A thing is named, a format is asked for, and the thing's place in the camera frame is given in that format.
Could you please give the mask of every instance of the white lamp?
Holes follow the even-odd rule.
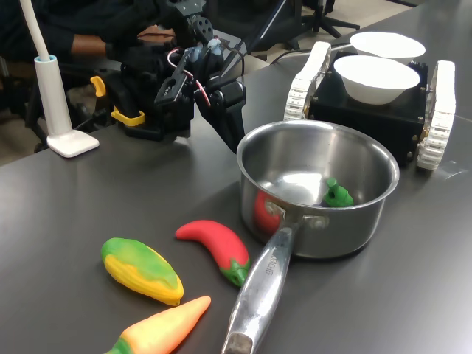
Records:
[[[20,0],[20,3],[39,54],[35,59],[35,68],[49,132],[47,137],[49,148],[64,157],[74,157],[98,147],[100,144],[98,140],[82,131],[72,129],[58,59],[54,55],[49,55],[47,51],[31,0]]]

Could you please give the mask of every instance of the gray table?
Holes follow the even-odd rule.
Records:
[[[373,26],[422,41],[424,60],[457,64],[458,113],[471,117],[470,1],[430,1]],[[246,130],[282,119],[287,58],[246,79]],[[402,171],[376,236],[357,257],[293,260],[260,354],[470,353],[472,125],[457,119],[441,168]],[[103,353],[129,325],[166,306],[118,285],[100,247],[110,237],[152,246],[212,304],[178,354],[218,354],[237,296],[182,224],[208,218],[261,245],[238,217],[235,157],[201,118],[192,137],[156,144],[99,131],[100,148],[65,160],[45,151],[0,168],[0,343],[8,354]]]

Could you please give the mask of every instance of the lamp base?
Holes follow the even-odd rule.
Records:
[[[82,131],[68,131],[64,134],[48,136],[47,144],[54,152],[70,158],[95,149],[100,143]]]

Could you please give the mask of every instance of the red chili pepper toy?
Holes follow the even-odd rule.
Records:
[[[221,273],[230,282],[242,286],[251,267],[249,253],[240,238],[215,221],[198,220],[176,231],[179,240],[194,240],[208,248]]]

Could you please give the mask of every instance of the toy food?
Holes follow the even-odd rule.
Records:
[[[128,327],[106,354],[170,354],[188,336],[212,300],[199,297]]]
[[[176,231],[179,240],[203,243],[215,259],[221,273],[230,282],[241,286],[251,267],[249,253],[240,238],[226,226],[210,220],[198,220]]]
[[[152,248],[136,240],[111,238],[102,247],[110,275],[124,286],[167,305],[177,306],[184,295],[178,275]]]

